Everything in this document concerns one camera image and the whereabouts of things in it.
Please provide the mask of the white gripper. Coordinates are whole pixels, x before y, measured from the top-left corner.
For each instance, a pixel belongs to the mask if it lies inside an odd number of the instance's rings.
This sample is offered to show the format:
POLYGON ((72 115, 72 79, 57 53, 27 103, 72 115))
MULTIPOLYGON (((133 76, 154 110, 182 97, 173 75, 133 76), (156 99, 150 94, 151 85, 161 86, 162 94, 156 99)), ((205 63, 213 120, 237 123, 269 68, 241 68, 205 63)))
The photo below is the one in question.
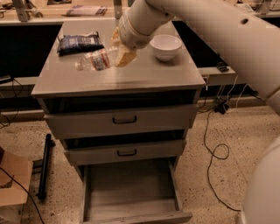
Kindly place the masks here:
POLYGON ((119 46, 115 66, 127 66, 137 56, 135 49, 145 48, 152 38, 152 35, 143 35, 135 30, 129 21, 129 16, 123 14, 119 20, 119 28, 114 29, 110 39, 111 46, 119 46))

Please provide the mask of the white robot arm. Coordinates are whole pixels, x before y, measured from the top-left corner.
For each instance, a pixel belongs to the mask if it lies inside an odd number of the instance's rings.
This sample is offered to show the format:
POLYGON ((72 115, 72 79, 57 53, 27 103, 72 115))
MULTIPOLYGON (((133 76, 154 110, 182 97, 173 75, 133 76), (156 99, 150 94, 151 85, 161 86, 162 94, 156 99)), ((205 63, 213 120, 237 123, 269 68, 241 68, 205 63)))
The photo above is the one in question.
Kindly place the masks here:
MULTIPOLYGON (((280 29, 223 0, 135 0, 121 16, 111 43, 129 52, 146 47, 172 18, 225 60, 280 115, 280 29)), ((255 167, 238 224, 280 224, 280 137, 255 167)))

